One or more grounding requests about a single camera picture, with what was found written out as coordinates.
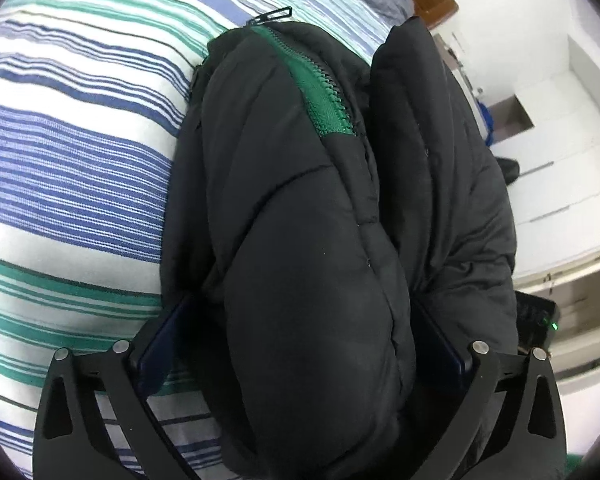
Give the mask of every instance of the zipper pull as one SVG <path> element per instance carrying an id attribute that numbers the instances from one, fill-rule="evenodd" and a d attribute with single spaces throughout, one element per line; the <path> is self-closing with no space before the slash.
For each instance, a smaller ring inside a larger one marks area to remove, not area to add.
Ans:
<path id="1" fill-rule="evenodd" d="M 259 16 L 251 18 L 247 25 L 261 25 L 263 23 L 272 22 L 273 20 L 280 20 L 282 18 L 291 18 L 293 9 L 291 7 L 282 7 L 282 9 L 272 10 L 271 12 L 265 12 Z"/>

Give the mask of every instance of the silver screw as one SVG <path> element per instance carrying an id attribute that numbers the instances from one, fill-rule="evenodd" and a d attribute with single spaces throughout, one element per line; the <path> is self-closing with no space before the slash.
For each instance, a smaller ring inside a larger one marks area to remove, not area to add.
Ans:
<path id="1" fill-rule="evenodd" d="M 66 348 L 59 348 L 58 350 L 56 350 L 56 353 L 54 354 L 54 359 L 56 361 L 62 361 L 62 359 L 66 359 L 69 356 L 69 351 Z"/>
<path id="2" fill-rule="evenodd" d="M 489 352 L 489 345 L 484 341 L 474 341 L 471 346 L 478 354 L 487 354 Z"/>
<path id="3" fill-rule="evenodd" d="M 539 361 L 544 361 L 546 359 L 546 352 L 541 348 L 534 348 L 534 357 Z"/>
<path id="4" fill-rule="evenodd" d="M 124 352 L 129 350 L 129 341 L 127 341 L 126 339 L 116 341 L 115 343 L 113 343 L 112 348 L 116 354 L 123 354 Z"/>

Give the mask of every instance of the green zipper tape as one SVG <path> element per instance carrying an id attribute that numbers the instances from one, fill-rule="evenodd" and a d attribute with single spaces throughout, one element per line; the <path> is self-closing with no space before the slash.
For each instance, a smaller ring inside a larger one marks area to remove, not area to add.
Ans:
<path id="1" fill-rule="evenodd" d="M 259 25 L 253 27 L 253 31 L 269 42 L 291 72 L 318 135 L 355 135 L 342 98 L 324 71 L 307 56 L 289 47 L 270 28 Z"/>

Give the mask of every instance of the striped fabric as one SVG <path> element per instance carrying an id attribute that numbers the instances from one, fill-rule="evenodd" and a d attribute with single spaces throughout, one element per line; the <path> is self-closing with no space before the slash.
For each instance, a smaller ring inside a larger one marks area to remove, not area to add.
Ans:
<path id="1" fill-rule="evenodd" d="M 0 10 L 0 443 L 31 478 L 55 349 L 101 351 L 160 309 L 176 137 L 206 43 L 291 5 L 370 61 L 388 27 L 360 0 L 7 0 Z M 105 396 L 123 463 L 139 470 Z M 203 479 L 234 478 L 195 382 L 149 404 Z"/>

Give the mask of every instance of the black fabric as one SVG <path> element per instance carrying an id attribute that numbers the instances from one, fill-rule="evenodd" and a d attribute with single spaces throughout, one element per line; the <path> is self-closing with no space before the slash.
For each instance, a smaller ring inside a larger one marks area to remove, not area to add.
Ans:
<path id="1" fill-rule="evenodd" d="M 410 295 L 467 342 L 515 352 L 512 215 L 421 20 L 370 72 L 317 27 L 270 26 L 332 76 L 356 135 L 317 135 L 260 35 L 213 40 L 171 171 L 162 292 L 206 299 L 190 359 L 231 462 L 335 480 L 414 430 Z"/>

